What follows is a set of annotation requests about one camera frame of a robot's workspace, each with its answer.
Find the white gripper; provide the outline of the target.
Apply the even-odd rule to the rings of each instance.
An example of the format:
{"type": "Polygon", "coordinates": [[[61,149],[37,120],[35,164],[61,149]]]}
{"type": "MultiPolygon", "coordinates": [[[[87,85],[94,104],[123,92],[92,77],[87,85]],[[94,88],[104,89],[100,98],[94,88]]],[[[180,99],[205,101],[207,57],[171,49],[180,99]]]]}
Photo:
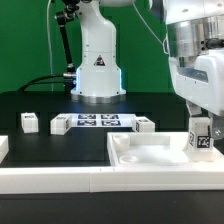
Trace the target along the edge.
{"type": "Polygon", "coordinates": [[[169,59],[172,84],[177,95],[188,100],[186,106],[191,117],[202,115],[202,108],[213,113],[211,136],[224,138],[224,54],[201,55],[195,67],[183,74],[175,58],[169,59]]]}

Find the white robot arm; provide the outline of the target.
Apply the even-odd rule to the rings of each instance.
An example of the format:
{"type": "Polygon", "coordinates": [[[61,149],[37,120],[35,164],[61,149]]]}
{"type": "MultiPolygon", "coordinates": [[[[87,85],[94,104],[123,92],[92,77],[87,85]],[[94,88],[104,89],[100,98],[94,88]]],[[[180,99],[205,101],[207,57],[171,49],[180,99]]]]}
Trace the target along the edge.
{"type": "MultiPolygon", "coordinates": [[[[71,91],[75,98],[107,103],[126,94],[116,64],[116,28],[99,8],[134,1],[79,3],[82,63],[71,91]]],[[[211,137],[224,138],[224,0],[149,0],[149,10],[166,24],[163,48],[176,94],[186,100],[190,115],[207,110],[211,137]]]]}

